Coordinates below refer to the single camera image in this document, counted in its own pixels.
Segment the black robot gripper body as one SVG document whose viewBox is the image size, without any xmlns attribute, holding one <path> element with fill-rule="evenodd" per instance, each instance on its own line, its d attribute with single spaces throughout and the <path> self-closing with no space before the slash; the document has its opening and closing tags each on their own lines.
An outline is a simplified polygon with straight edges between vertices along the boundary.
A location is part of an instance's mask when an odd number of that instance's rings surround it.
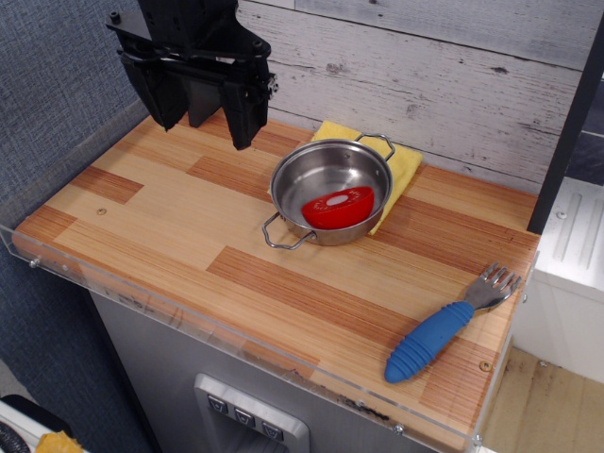
<svg viewBox="0 0 604 453">
<path fill-rule="evenodd" d="M 141 1 L 138 6 L 109 14 L 106 26 L 117 35 L 118 53 L 160 60 L 187 94 L 183 116 L 192 126 L 223 109 L 226 81 L 257 86 L 272 98 L 277 84 L 268 68 L 271 46 L 239 23 L 238 2 Z"/>
</svg>

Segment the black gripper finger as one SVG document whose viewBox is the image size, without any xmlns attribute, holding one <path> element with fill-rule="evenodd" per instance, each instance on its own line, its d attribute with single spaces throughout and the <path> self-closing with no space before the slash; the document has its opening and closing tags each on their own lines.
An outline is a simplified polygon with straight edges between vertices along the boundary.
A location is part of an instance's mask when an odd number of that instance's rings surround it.
<svg viewBox="0 0 604 453">
<path fill-rule="evenodd" d="M 234 147 L 244 150 L 267 124 L 269 94 L 257 86 L 226 81 L 221 103 Z"/>
<path fill-rule="evenodd" d="M 139 59 L 124 51 L 121 62 L 149 114 L 166 131 L 171 129 L 188 109 L 181 82 L 168 73 L 160 60 Z"/>
</svg>

